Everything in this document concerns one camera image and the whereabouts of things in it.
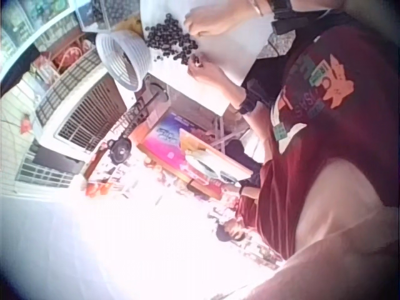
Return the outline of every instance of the orange star graphic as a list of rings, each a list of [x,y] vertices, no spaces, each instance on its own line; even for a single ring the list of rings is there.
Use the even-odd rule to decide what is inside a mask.
[[[332,99],[331,108],[336,108],[342,104],[345,97],[354,92],[354,82],[346,80],[344,66],[331,55],[332,70],[328,72],[330,80],[323,81],[323,86],[327,89],[323,99],[325,101]]]

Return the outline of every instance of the black wristband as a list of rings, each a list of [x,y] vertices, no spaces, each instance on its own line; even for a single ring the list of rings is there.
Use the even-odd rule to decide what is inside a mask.
[[[285,19],[285,16],[293,12],[290,0],[267,0],[275,19]]]
[[[252,93],[251,91],[246,91],[246,98],[240,104],[238,112],[240,114],[248,114],[251,113],[254,108],[256,108],[257,102],[259,101],[259,98]]]

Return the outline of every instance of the red clothing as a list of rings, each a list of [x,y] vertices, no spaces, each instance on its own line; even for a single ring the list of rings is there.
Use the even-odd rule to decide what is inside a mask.
[[[328,159],[354,164],[385,205],[399,204],[399,76],[378,46],[372,34],[338,26],[287,68],[267,129],[272,161],[261,170],[252,215],[284,259],[294,254],[306,196]]]
[[[254,199],[241,196],[236,208],[236,219],[242,217],[247,228],[256,229],[256,214],[257,205],[254,203]]]

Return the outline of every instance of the white table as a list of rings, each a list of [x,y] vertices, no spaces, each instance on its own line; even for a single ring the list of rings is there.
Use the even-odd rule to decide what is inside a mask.
[[[165,15],[171,13],[183,27],[185,15],[198,6],[224,3],[226,0],[141,0],[142,26],[155,26],[164,23]],[[236,84],[244,81],[257,55],[266,45],[272,33],[272,16],[250,20],[235,30],[219,36],[201,37],[197,39],[197,51],[206,54],[225,71],[227,76]],[[174,89],[195,100],[199,104],[222,116],[228,108],[228,100],[222,95],[196,82],[188,75],[188,67],[180,60],[174,61],[172,56],[163,61],[154,62],[161,55],[160,50],[151,49],[152,66],[149,72]]]

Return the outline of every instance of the colorful poster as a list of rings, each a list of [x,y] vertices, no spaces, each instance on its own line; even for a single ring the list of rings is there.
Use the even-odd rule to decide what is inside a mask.
[[[184,129],[193,135],[204,138],[205,130],[174,112],[167,113],[156,127],[147,135],[143,145],[148,151],[175,170],[195,179],[216,194],[221,193],[221,182],[209,179],[191,167],[179,147],[179,130]]]

